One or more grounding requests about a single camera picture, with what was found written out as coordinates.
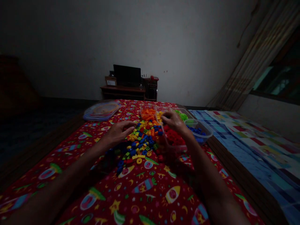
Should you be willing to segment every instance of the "tv stand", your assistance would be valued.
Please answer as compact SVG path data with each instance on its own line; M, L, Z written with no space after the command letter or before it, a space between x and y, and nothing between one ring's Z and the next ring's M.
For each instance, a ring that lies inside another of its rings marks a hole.
M103 99L146 100L146 90L143 87L102 86Z
M139 88L139 84L138 83L119 83L119 86L121 87L126 87L126 88Z

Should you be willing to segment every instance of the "tv screen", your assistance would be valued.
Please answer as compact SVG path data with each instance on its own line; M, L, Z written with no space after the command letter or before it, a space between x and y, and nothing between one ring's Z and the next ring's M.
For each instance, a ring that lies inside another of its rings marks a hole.
M141 68L113 65L114 75L120 85L138 86L142 80Z

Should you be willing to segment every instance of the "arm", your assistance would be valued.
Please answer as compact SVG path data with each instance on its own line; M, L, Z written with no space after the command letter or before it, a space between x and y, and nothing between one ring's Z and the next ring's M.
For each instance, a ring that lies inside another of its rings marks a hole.
M79 160L33 196L3 224L51 224L95 161L108 149L124 140L128 134L132 133L135 126L136 123L132 121L114 124L97 144L87 150Z
M162 120L185 140L212 221L215 224L249 224L220 174L178 114L166 112Z

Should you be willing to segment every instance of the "star print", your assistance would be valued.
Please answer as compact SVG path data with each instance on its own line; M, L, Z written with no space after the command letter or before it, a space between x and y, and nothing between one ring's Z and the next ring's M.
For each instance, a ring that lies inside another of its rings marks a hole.
M113 204L109 207L111 215L117 210L119 210L119 205L121 201L114 200Z

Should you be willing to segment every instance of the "red bedsheet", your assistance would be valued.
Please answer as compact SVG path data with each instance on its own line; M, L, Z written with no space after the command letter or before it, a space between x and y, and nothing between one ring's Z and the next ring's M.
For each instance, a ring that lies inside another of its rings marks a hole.
M32 195L54 180L99 139L111 124L139 121L139 104L119 100L120 110L107 122L87 122L64 140L0 195L0 218L9 217ZM173 103L154 102L176 107ZM205 144L203 150L224 179L251 224L263 224L239 188ZM193 191L194 170L189 155L177 155L158 163L151 160L133 164L116 176L116 162L100 157L89 175L71 196L55 224L209 224L205 206Z

